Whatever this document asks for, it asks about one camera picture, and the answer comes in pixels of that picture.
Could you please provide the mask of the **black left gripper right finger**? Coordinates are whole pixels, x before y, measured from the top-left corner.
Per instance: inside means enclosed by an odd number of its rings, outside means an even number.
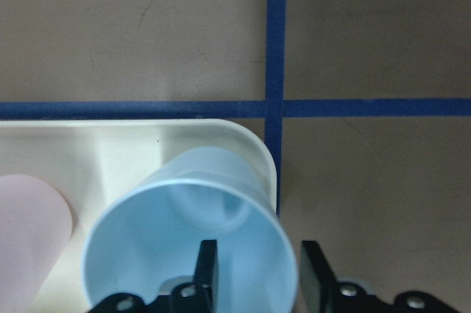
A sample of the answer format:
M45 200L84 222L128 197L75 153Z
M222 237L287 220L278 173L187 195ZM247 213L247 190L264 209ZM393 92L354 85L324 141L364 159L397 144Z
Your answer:
M308 312L335 312L336 277L317 241L301 242L300 282Z

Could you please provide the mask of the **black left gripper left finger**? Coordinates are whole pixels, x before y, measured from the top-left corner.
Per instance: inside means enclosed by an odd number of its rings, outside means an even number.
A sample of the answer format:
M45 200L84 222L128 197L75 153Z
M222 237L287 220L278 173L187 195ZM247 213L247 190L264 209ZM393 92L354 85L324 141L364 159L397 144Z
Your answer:
M201 312L216 312L218 300L218 243L215 239L201 241L193 284L201 298Z

